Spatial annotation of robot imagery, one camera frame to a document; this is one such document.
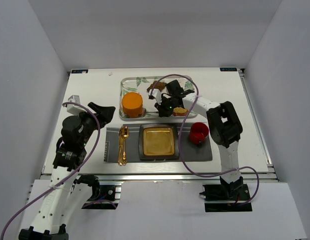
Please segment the grey striped placemat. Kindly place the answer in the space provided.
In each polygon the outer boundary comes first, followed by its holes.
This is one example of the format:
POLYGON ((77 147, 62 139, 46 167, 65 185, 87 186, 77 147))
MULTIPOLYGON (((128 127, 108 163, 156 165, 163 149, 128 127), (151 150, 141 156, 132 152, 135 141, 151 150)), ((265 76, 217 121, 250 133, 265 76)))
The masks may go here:
MULTIPOLYGON (((166 160, 141 160, 139 158, 139 128, 140 123, 128 124, 129 137, 126 141, 127 161, 129 163, 166 162, 166 160)), ((186 162, 209 162, 213 160, 209 138, 202 146, 196 146, 189 140, 192 124, 186 123, 182 132, 182 157, 186 162)), ((119 127, 106 128, 104 162, 116 163, 119 156, 119 127)))

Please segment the black square plate gold centre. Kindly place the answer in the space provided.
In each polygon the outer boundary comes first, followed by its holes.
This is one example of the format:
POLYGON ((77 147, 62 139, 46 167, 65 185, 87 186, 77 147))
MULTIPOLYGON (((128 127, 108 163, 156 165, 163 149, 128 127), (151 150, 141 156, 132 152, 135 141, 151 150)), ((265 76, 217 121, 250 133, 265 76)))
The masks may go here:
POLYGON ((142 124, 139 128, 139 158, 170 161, 179 158, 178 132, 174 124, 142 124))

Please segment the blue table label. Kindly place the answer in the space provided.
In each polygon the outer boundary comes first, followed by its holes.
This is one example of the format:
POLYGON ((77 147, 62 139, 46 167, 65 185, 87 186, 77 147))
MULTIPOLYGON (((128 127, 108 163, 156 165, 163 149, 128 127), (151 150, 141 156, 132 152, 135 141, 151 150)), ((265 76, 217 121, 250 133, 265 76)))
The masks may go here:
POLYGON ((71 74, 86 74, 88 73, 87 69, 73 69, 71 74))
POLYGON ((219 68, 221 72, 237 72, 236 67, 220 67, 219 68))

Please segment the blue table label right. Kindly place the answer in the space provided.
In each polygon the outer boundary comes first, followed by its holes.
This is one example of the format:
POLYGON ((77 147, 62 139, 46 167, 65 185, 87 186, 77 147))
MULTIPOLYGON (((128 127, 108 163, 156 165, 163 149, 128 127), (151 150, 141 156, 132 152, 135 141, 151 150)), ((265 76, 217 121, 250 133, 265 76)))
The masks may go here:
POLYGON ((221 72, 237 72, 236 67, 220 67, 219 68, 221 72))

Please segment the gold fork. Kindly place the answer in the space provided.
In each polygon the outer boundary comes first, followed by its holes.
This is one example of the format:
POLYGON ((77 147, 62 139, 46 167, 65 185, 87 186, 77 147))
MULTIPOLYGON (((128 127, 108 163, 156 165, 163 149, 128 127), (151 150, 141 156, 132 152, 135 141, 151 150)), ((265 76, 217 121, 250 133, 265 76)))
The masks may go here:
POLYGON ((122 138, 122 133, 123 133, 123 126, 119 130, 119 156, 118 156, 118 165, 122 165, 122 151, 123 151, 123 138, 122 138))

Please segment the red cup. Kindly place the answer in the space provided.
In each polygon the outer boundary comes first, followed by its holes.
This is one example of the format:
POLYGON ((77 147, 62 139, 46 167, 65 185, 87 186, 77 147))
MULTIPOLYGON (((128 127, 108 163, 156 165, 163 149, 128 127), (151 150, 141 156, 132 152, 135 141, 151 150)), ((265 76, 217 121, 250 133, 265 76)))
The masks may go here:
POLYGON ((196 122, 190 128, 189 140, 196 146, 202 146, 209 135, 209 128, 205 123, 196 122))

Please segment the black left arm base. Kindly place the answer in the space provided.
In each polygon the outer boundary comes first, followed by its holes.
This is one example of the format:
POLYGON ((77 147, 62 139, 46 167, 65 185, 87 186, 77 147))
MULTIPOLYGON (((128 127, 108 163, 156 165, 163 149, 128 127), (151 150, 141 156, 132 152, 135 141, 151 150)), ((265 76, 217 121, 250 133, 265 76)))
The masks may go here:
POLYGON ((92 193, 88 200, 82 206, 82 209, 89 210, 115 210, 118 206, 119 193, 117 185, 100 183, 99 178, 95 175, 81 175, 74 180, 73 189, 86 185, 89 193, 92 193))

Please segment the round orange cake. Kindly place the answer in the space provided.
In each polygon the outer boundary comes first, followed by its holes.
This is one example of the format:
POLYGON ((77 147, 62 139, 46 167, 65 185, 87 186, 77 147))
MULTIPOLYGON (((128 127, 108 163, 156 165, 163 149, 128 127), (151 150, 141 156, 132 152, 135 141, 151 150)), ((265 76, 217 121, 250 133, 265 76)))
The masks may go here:
POLYGON ((122 98, 122 109, 130 118, 137 118, 143 112, 142 96, 136 92, 129 92, 122 98))

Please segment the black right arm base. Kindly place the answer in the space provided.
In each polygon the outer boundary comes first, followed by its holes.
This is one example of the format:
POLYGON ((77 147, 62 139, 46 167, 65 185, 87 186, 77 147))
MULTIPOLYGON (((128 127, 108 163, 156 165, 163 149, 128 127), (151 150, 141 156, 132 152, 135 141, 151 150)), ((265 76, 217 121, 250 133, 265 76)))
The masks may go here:
POLYGON ((250 202, 243 204, 250 199, 247 184, 231 195, 228 195, 226 189, 220 184, 206 184, 203 185, 203 191, 199 196, 204 200, 206 213, 252 212, 250 202))

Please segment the yellow loaf cake slice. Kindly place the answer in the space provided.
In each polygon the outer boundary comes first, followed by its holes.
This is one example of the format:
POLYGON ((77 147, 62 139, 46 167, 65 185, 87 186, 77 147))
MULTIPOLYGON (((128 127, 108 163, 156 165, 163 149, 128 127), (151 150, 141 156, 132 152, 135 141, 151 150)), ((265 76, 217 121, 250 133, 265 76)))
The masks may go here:
POLYGON ((173 109, 173 115, 175 117, 186 116, 187 113, 188 113, 188 109, 186 109, 186 108, 176 107, 176 108, 173 109))

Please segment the brown chocolate bread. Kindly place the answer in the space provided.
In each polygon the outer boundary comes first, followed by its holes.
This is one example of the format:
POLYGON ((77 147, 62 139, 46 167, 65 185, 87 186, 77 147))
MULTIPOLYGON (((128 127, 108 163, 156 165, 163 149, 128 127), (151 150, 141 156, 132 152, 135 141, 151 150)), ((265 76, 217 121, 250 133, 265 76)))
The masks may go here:
POLYGON ((154 89, 158 89, 160 92, 162 92, 165 89, 165 87, 166 87, 166 83, 165 82, 161 82, 161 81, 159 83, 157 83, 157 81, 154 80, 151 83, 151 85, 147 88, 146 91, 149 92, 153 87, 154 87, 154 89))

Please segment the silver cake server wooden handle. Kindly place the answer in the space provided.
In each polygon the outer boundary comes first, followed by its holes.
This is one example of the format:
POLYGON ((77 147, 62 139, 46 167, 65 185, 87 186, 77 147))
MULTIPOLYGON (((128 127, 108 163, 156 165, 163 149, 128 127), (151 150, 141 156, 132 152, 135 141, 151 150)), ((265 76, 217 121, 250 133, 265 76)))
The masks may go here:
POLYGON ((143 108, 142 117, 143 118, 156 118, 159 116, 158 111, 149 111, 146 108, 143 108))

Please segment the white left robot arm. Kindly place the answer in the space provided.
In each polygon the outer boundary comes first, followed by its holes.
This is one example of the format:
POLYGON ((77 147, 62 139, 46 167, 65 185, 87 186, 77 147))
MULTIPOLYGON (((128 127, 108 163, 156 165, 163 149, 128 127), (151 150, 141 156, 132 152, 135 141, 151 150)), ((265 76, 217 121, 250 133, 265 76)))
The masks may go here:
POLYGON ((92 133, 100 134, 111 122, 115 107, 93 102, 88 107, 74 102, 66 102, 64 106, 71 115, 62 122, 49 188, 41 196, 42 205, 29 228, 20 231, 20 240, 67 240, 70 218, 86 201, 95 201, 100 195, 96 176, 78 174, 92 155, 85 149, 92 133))

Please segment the aluminium table frame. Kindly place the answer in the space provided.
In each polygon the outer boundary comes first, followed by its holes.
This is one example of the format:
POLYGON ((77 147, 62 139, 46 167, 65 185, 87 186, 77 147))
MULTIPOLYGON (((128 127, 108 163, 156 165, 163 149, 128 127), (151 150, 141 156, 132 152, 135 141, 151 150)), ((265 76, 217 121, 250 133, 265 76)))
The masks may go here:
MULTIPOLYGON (((223 103, 230 101, 243 126, 239 142, 239 165, 245 183, 260 186, 263 183, 278 181, 275 170, 270 163, 266 146, 261 137, 255 116, 243 84, 243 72, 220 71, 219 68, 123 68, 123 69, 89 69, 85 74, 69 75, 64 97, 78 95, 82 105, 94 102, 100 106, 118 107, 120 104, 120 83, 125 78, 162 76, 191 77, 199 88, 200 94, 210 101, 223 103)), ((80 169, 80 174, 92 174, 103 181, 164 181, 185 180, 219 182, 211 174, 221 170, 219 150, 211 144, 213 160, 206 162, 127 162, 125 166, 104 162, 106 129, 94 132, 87 146, 91 157, 80 169)))

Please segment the blue table label left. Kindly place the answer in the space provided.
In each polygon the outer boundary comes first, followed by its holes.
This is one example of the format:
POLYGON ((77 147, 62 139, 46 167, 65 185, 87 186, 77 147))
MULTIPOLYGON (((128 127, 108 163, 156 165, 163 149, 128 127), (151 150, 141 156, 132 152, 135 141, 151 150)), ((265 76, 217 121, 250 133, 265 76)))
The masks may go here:
POLYGON ((86 74, 88 73, 87 69, 73 69, 71 74, 86 74))

